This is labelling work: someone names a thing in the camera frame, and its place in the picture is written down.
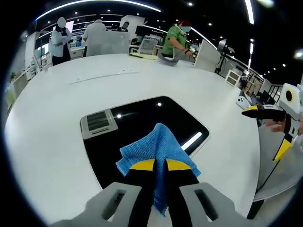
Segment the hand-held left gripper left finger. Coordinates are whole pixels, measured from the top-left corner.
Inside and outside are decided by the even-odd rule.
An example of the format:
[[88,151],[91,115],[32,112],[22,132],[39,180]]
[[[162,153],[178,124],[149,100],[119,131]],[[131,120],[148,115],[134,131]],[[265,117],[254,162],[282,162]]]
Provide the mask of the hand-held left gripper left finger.
[[52,227],[145,227],[153,190],[155,159],[132,165],[126,183],[114,182],[87,201],[84,211],[72,219],[60,220]]

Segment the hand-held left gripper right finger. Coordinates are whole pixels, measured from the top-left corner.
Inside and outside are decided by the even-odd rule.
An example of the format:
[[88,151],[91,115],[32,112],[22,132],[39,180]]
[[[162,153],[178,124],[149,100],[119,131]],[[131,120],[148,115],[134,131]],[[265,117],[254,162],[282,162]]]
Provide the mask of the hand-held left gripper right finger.
[[232,200],[208,183],[200,183],[191,167],[166,159],[166,195],[174,227],[264,227],[235,210]]

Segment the person's right hand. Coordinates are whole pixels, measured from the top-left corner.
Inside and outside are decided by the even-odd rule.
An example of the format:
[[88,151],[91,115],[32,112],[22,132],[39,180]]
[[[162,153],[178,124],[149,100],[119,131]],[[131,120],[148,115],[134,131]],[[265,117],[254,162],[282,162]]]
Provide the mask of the person's right hand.
[[283,132],[285,128],[285,121],[266,121],[265,125],[270,127],[272,132]]

